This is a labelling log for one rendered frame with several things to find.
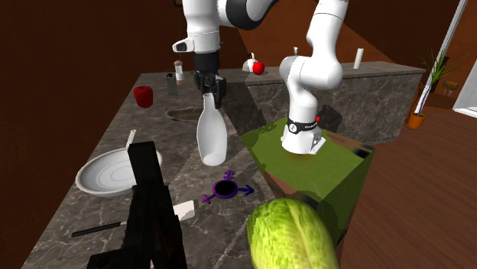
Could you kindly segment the green robot stand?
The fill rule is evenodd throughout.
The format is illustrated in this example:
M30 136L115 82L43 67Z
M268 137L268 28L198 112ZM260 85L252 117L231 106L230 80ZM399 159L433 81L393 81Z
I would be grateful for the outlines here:
M282 118L241 136L277 198L315 209L338 244L346 233L375 148L331 131L316 154L293 154L281 146Z

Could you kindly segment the white frying pan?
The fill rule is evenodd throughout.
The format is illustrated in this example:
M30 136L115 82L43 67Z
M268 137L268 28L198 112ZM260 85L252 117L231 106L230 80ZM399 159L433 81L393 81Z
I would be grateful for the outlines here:
M100 197L120 196L130 193L137 183L128 156L136 129L130 130L124 147L105 152L84 164L76 175L76 186L83 192Z

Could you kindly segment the white kettle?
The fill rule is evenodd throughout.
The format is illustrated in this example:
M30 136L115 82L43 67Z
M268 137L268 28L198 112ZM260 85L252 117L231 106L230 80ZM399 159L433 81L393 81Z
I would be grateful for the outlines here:
M253 52L251 52L248 55L248 59L243 63L242 70L245 71L245 72L252 73L253 72L253 66L257 62L258 61L255 59L255 54Z

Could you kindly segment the black-handled white spatula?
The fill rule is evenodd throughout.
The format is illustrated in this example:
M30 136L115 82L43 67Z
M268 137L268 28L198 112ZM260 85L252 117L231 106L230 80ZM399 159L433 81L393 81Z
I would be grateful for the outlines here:
M183 202L183 203L176 204L175 206L173 206L174 213L178 216L180 221L190 219L190 218L195 216L195 208L196 208L197 205L198 205L198 202L196 200L189 200L189 201L186 201L186 202ZM81 236L81 235L87 235L87 234L91 234L91 233L94 233L94 232L101 232L101 231L104 231L104 230L107 230L107 229L120 227L120 226L126 225L126 224L127 224L126 221L124 221L124 222L113 222L113 223L110 223L110 224L107 224L107 225L101 225L101 226L97 226L97 227L88 228L88 229L73 232L71 234L71 237L75 238L75 237L78 237L78 236Z

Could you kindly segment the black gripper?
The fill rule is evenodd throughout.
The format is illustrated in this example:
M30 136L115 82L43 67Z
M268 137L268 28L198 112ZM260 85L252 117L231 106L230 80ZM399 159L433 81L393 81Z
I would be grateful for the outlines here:
M226 96L226 79L218 74L220 66L219 52L195 53L193 55L195 70L193 71L194 83L202 93L209 92L213 87L215 109L222 107L222 98Z

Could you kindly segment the green potted plant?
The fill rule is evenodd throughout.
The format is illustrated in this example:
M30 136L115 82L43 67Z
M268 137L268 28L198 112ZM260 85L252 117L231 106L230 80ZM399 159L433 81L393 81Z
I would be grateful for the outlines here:
M452 73L452 71L457 70L462 67L460 62L467 58L469 53L465 54L464 56L460 57L454 63L444 63L445 53L440 52L435 54L433 49L429 49L429 58L430 61L427 62L423 57L420 57L422 60L422 64L426 67L426 69L430 72L430 78L426 82L425 87L423 88L423 94L427 94L430 92L432 86L440 80L442 77L447 76Z

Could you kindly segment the red cup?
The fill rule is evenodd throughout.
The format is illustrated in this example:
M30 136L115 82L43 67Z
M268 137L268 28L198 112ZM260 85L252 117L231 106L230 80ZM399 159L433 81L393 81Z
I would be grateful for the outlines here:
M146 109L153 105L153 89L150 86L136 86L134 97L139 107Z

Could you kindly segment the tall black angular object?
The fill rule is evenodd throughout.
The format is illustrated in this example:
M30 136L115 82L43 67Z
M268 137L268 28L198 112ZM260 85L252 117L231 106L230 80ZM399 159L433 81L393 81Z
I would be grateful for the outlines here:
M152 141L131 144L136 185L122 246L94 254L86 269L187 269L183 233Z

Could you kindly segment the orange pot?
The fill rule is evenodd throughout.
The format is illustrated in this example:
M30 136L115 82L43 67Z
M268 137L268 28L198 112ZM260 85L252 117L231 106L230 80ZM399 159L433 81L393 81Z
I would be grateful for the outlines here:
M425 114L412 113L409 116L406 126L410 129L420 130L426 118L427 116Z

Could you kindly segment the green lettuce head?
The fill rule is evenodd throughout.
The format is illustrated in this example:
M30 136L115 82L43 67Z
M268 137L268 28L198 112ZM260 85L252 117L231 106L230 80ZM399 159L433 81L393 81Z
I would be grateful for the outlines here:
M274 199L248 217L254 269L339 269L333 240L318 213L295 199Z

